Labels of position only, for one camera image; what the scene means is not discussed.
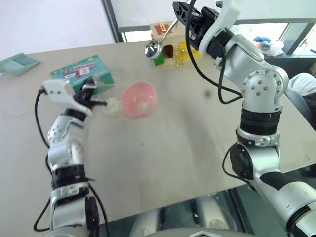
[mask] black cable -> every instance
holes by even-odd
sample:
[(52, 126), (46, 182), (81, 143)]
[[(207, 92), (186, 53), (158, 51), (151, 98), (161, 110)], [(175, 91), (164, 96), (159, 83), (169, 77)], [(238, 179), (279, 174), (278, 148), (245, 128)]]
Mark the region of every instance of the black cable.
[(36, 232), (43, 232), (43, 231), (49, 231), (49, 228), (44, 228), (44, 229), (38, 229), (38, 223), (40, 222), (40, 219), (44, 215), (45, 211), (47, 210), (48, 206), (50, 204), (50, 199), (48, 199), (48, 202), (46, 203), (43, 211), (41, 211), (39, 217), (36, 219), (34, 225), (33, 225), (33, 230)]
[(217, 89), (217, 94), (218, 94), (218, 99), (219, 101), (226, 105), (229, 104), (231, 102), (234, 102), (236, 100), (239, 100), (242, 98), (242, 95), (235, 97), (234, 99), (231, 99), (229, 101), (224, 101), (223, 97), (222, 97), (222, 84), (223, 84), (223, 77), (224, 77), (224, 70), (225, 70), (225, 66), (226, 66), (226, 56), (225, 54), (223, 54), (222, 56), (222, 68), (221, 68), (221, 72), (219, 74), (219, 79), (218, 79), (218, 89)]
[(110, 233), (109, 233), (109, 222), (108, 222), (108, 217), (107, 217), (107, 214), (105, 212), (105, 209), (104, 209), (104, 206), (103, 206), (103, 203), (102, 201), (100, 200), (97, 192), (95, 191), (95, 189), (93, 188), (93, 186), (89, 184), (89, 188), (91, 189), (91, 191), (93, 192), (95, 198), (97, 199), (99, 205), (100, 205), (100, 208), (101, 208), (101, 211), (102, 211), (102, 214), (103, 214), (103, 218), (104, 218), (104, 224), (105, 224), (105, 229), (106, 229), (106, 232), (107, 232), (107, 237), (110, 236)]
[(240, 178), (240, 177), (238, 177), (238, 176), (236, 176), (236, 175), (232, 175), (232, 174), (228, 173), (228, 172), (226, 171), (226, 169), (225, 169), (225, 161), (226, 161), (226, 158), (227, 158), (227, 156), (228, 156), (228, 153), (231, 151), (231, 149), (233, 148), (233, 146), (236, 145), (236, 144), (237, 144), (237, 142), (235, 142), (234, 144), (232, 144), (231, 147), (229, 147), (229, 149), (227, 150), (227, 152), (226, 152), (226, 154), (225, 154), (225, 156), (224, 156), (223, 162), (222, 162), (222, 169), (223, 169), (224, 173), (227, 174), (228, 176), (230, 176), (230, 177), (232, 177), (232, 178), (235, 178), (235, 179), (239, 179), (239, 180), (241, 180), (241, 181), (244, 181), (246, 184), (248, 184), (248, 185), (253, 189), (252, 185), (249, 183), (248, 180), (243, 179), (243, 178)]
[(36, 96), (35, 104), (34, 104), (34, 114), (35, 114), (36, 125), (38, 126), (38, 129), (39, 129), (40, 137), (42, 138), (45, 145), (49, 148), (49, 144), (46, 141), (46, 139), (44, 138), (43, 131), (41, 130), (40, 122), (39, 122), (39, 115), (38, 115), (38, 104), (39, 104), (40, 96), (42, 94), (45, 94), (45, 93), (46, 92), (44, 89), (39, 90), (38, 95)]
[[(185, 25), (185, 39), (186, 39), (186, 46), (187, 46), (187, 51), (188, 51), (188, 55), (191, 59), (191, 62), (194, 66), (194, 68), (197, 70), (197, 72), (205, 79), (207, 80), (209, 83), (211, 83), (212, 85), (218, 87), (219, 85), (212, 81), (210, 78), (208, 78), (202, 71), (201, 69), (198, 67), (194, 57), (193, 57), (193, 54), (192, 54), (192, 51), (191, 51), (191, 47), (190, 47), (190, 40), (189, 40), (189, 29), (190, 29), (190, 24), (191, 24), (191, 14), (192, 14), (192, 9), (193, 9), (193, 6), (195, 4), (196, 0), (192, 0), (189, 4), (189, 7), (188, 7), (188, 11), (187, 11), (187, 16), (186, 16), (186, 25)], [(238, 91), (235, 91), (235, 90), (232, 90), (232, 89), (229, 89), (229, 88), (226, 88), (224, 86), (221, 86), (221, 89), (223, 90), (226, 90), (228, 92), (231, 92), (231, 93), (234, 93), (236, 95), (238, 95), (239, 97), (237, 97), (238, 99), (242, 98), (242, 94)]]

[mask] green item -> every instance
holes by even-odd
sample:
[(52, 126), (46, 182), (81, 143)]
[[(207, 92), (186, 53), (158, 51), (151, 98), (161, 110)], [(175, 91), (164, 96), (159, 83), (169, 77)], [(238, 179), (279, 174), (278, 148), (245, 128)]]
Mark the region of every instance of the green item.
[(163, 52), (161, 52), (161, 55), (154, 60), (154, 64), (155, 64), (155, 66), (159, 66), (161, 64), (164, 64), (164, 54), (163, 54)]
[(30, 58), (24, 53), (19, 53), (0, 62), (0, 72), (8, 71), (14, 75), (20, 75), (35, 65), (40, 63), (38, 60)]
[(80, 90), (84, 80), (90, 76), (97, 77), (98, 90), (94, 92), (95, 94), (102, 93), (114, 86), (109, 69), (97, 55), (57, 69), (50, 75), (52, 79), (67, 79), (75, 92)]

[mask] window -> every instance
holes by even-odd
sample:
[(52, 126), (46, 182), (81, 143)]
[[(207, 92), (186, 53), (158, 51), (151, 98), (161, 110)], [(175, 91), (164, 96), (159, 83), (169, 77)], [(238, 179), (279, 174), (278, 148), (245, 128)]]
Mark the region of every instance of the window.
[(150, 31), (128, 31), (122, 33), (125, 43), (149, 41), (152, 39)]
[(304, 40), (294, 51), (295, 55), (315, 55), (316, 54), (316, 24), (307, 33)]
[(288, 23), (263, 23), (233, 25), (232, 31), (235, 34), (244, 35), (248, 40), (253, 40), (256, 36), (265, 36), (271, 40), (278, 40), (287, 24)]

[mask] green box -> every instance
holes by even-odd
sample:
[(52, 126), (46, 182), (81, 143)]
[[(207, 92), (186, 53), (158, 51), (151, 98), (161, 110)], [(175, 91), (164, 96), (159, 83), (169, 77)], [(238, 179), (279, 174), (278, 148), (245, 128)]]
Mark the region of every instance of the green box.
[(52, 79), (69, 80), (75, 92), (80, 90), (83, 81), (90, 76), (98, 78), (98, 91), (95, 91), (95, 94), (104, 92), (114, 86), (109, 69), (97, 55), (57, 69), (51, 72), (50, 75)]

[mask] yellow object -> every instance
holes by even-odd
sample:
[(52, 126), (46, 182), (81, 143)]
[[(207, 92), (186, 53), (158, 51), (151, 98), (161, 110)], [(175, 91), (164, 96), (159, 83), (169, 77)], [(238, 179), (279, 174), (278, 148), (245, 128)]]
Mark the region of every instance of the yellow object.
[[(199, 57), (199, 51), (191, 47), (192, 55), (196, 58)], [(189, 59), (189, 54), (185, 42), (179, 43), (179, 46), (175, 49), (176, 65), (182, 66), (184, 61)]]
[(163, 23), (159, 23), (159, 24), (160, 24), (161, 31), (165, 33), (167, 31), (166, 26)]

